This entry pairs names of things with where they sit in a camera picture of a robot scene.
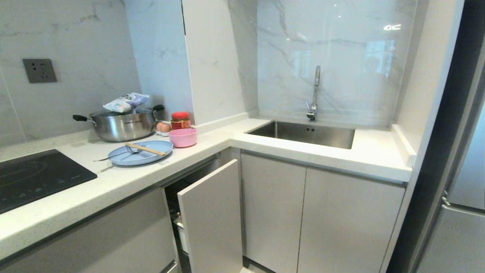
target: chopsticks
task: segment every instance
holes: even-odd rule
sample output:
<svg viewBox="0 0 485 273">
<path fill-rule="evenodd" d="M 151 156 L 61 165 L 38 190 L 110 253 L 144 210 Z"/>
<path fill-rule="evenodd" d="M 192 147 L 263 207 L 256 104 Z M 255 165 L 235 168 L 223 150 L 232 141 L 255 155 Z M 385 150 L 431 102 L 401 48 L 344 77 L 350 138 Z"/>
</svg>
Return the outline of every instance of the chopsticks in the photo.
<svg viewBox="0 0 485 273">
<path fill-rule="evenodd" d="M 150 149 L 150 148 L 147 148 L 147 147 L 143 147 L 143 146 L 139 146 L 139 145 L 135 145 L 135 144 L 131 144 L 131 143 L 124 143 L 126 146 L 130 146 L 132 148 L 136 148 L 138 150 L 143 150 L 143 151 L 147 151 L 147 152 L 150 152 L 152 154 L 156 154 L 156 155 L 166 155 L 166 153 L 163 153 L 163 152 L 160 152 L 160 151 L 157 151 L 157 150 L 154 150 L 154 149 Z"/>
</svg>

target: cabinet door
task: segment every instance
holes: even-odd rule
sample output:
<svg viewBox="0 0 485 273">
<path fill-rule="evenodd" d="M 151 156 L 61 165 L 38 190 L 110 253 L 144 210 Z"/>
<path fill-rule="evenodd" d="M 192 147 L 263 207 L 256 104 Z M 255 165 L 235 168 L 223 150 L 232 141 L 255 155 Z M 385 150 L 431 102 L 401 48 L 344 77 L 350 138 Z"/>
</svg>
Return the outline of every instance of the cabinet door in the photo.
<svg viewBox="0 0 485 273">
<path fill-rule="evenodd" d="M 178 193 L 193 273 L 243 268 L 239 181 L 233 159 Z"/>
<path fill-rule="evenodd" d="M 296 273 L 306 167 L 242 154 L 246 256 Z"/>
<path fill-rule="evenodd" d="M 299 273 L 377 273 L 404 188 L 308 168 Z"/>
</svg>

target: glass jar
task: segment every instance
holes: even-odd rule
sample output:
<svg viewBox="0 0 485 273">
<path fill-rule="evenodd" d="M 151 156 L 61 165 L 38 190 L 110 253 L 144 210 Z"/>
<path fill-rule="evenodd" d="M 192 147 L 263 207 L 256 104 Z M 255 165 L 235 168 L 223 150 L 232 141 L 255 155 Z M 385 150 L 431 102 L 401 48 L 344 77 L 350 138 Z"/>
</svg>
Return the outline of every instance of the glass jar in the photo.
<svg viewBox="0 0 485 273">
<path fill-rule="evenodd" d="M 175 112 L 172 114 L 172 130 L 191 128 L 189 113 Z"/>
</svg>

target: white countertop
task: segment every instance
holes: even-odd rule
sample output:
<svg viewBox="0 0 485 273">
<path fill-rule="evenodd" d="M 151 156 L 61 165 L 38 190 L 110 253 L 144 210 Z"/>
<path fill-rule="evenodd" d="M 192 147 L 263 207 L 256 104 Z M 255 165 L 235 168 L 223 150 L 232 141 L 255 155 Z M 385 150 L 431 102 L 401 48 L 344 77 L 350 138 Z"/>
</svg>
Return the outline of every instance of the white countertop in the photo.
<svg viewBox="0 0 485 273">
<path fill-rule="evenodd" d="M 9 155 L 33 154 L 55 148 L 98 177 L 0 214 L 0 260 L 228 147 L 384 180 L 410 180 L 412 168 L 405 166 L 391 132 L 357 129 L 350 150 L 244 134 L 269 122 L 245 119 L 198 135 L 196 145 L 174 149 L 169 158 L 136 168 L 115 167 L 110 161 L 93 162 L 121 145 L 101 140 L 81 140 L 54 147 L 48 147 L 44 141 L 44 145 L 35 150 L 32 145 L 28 146 L 30 151 L 22 150 L 20 146 L 1 150 L 3 161 L 9 159 Z M 168 138 L 153 135 L 143 140 L 168 141 Z"/>
</svg>

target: open cabinet door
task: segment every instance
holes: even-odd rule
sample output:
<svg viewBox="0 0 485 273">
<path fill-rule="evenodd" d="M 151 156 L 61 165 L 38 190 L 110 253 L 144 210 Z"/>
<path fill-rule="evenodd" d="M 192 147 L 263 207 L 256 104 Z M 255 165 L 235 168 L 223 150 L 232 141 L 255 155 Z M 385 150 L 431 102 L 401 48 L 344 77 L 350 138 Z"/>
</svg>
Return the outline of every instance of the open cabinet door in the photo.
<svg viewBox="0 0 485 273">
<path fill-rule="evenodd" d="M 193 273 L 243 268 L 238 161 L 233 159 L 178 193 Z"/>
</svg>

